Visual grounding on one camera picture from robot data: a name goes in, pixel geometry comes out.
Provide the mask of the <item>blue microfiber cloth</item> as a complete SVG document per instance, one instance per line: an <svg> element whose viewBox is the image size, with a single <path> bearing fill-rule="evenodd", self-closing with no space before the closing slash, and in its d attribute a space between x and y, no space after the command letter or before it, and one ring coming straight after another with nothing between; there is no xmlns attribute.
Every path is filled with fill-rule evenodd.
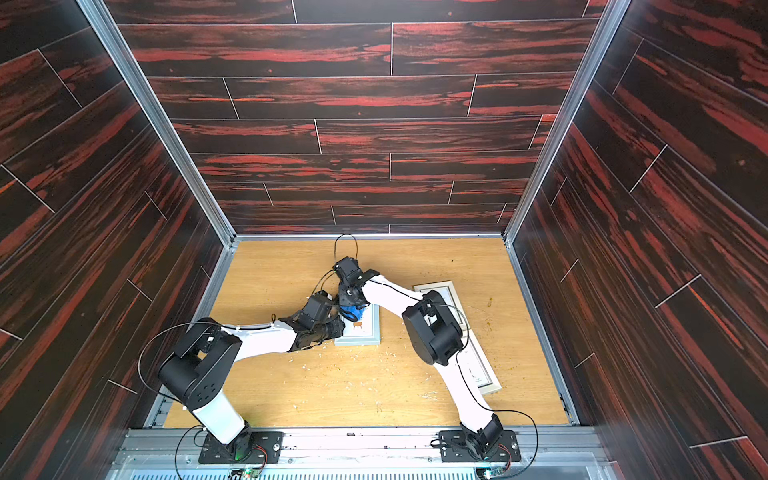
<svg viewBox="0 0 768 480"><path fill-rule="evenodd" d="M339 315L349 322L359 323L362 321L365 310L366 306L340 306Z"/></svg>

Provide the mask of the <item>light green picture frame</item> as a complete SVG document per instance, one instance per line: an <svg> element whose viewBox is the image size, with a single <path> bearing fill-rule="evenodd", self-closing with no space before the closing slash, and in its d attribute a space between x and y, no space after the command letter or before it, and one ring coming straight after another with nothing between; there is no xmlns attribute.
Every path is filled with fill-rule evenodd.
<svg viewBox="0 0 768 480"><path fill-rule="evenodd" d="M362 321L352 323L341 317L344 333L334 343L340 346L369 346L380 344L379 306L368 305Z"/></svg>

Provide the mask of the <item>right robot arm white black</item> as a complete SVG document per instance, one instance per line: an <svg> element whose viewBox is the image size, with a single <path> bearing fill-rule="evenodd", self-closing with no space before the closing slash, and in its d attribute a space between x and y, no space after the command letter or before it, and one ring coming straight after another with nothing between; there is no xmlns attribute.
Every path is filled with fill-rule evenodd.
<svg viewBox="0 0 768 480"><path fill-rule="evenodd" d="M442 378L458 411L465 447L478 460L488 458L503 433L498 415L482 398L464 367L464 333L443 297L396 285L375 270L334 266L339 302L344 307L377 305L403 319L418 357Z"/></svg>

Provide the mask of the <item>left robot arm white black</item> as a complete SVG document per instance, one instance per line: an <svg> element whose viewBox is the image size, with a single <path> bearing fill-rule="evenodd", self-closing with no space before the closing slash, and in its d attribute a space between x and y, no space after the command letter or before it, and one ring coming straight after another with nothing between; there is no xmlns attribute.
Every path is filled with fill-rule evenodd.
<svg viewBox="0 0 768 480"><path fill-rule="evenodd" d="M160 367L158 377L219 444L240 458L250 427L223 392L233 365L251 357L307 350L341 337L344 328L337 315L310 329L290 319L226 326L204 318L181 337Z"/></svg>

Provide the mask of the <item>cream middle picture frame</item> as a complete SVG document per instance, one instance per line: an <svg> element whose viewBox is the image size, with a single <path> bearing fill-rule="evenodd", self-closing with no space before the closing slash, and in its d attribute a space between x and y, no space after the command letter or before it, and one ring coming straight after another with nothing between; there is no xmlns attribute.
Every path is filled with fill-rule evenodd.
<svg viewBox="0 0 768 480"><path fill-rule="evenodd" d="M414 290L419 293L428 293L430 291L439 293L443 301L448 306L448 309L452 312L454 318L458 322L458 325L462 330L462 335L467 335L467 332L471 329L471 327L469 326L469 322L459 299L458 292L452 281L441 281L415 285Z"/></svg>

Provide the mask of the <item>cream picture frame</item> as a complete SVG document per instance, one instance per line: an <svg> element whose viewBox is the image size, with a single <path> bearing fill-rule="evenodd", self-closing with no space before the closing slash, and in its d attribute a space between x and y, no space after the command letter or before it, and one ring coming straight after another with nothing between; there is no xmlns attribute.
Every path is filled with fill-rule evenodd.
<svg viewBox="0 0 768 480"><path fill-rule="evenodd" d="M471 327L469 326L469 322L459 299L458 292L452 281L441 281L415 285L414 290L419 293L428 293L430 291L439 293L443 301L448 306L448 309L452 312L454 318L458 322L458 325L462 330L462 335L467 335L467 332L471 329Z"/></svg>
<svg viewBox="0 0 768 480"><path fill-rule="evenodd" d="M462 345L459 360L467 368L481 394L501 391L502 385L471 328L462 330Z"/></svg>

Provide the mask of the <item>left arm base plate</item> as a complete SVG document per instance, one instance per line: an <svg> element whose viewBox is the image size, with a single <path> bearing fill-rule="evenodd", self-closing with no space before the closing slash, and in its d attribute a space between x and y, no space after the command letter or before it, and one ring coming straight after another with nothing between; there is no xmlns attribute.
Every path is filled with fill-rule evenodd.
<svg viewBox="0 0 768 480"><path fill-rule="evenodd" d="M208 433L198 458L202 465L277 464L281 455L284 433L281 431L241 432L228 444L219 442Z"/></svg>

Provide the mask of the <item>cream near picture frame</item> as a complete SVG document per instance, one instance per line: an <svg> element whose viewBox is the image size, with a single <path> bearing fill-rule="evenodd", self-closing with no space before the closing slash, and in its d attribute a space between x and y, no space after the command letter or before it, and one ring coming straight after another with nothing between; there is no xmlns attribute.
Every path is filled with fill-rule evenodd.
<svg viewBox="0 0 768 480"><path fill-rule="evenodd" d="M462 330L462 345L459 360L467 368L481 394L501 391L502 385L471 328Z"/></svg>

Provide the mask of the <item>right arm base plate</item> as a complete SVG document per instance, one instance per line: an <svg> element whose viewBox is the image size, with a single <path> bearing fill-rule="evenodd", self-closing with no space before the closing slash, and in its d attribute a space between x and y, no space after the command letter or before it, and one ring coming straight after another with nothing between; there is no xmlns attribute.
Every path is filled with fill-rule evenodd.
<svg viewBox="0 0 768 480"><path fill-rule="evenodd" d="M430 441L443 463L505 462L519 463L521 452L515 433L503 430L495 440L467 430L441 430Z"/></svg>

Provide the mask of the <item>aluminium front rail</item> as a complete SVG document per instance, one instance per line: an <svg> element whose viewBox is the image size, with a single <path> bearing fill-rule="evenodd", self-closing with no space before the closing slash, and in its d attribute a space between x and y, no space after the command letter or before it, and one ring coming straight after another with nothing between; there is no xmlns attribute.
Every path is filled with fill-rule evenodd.
<svg viewBox="0 0 768 480"><path fill-rule="evenodd" d="M619 479L590 427L514 426L519 463L443 463L439 427L285 428L277 464L202 465L198 430L132 430L109 479Z"/></svg>

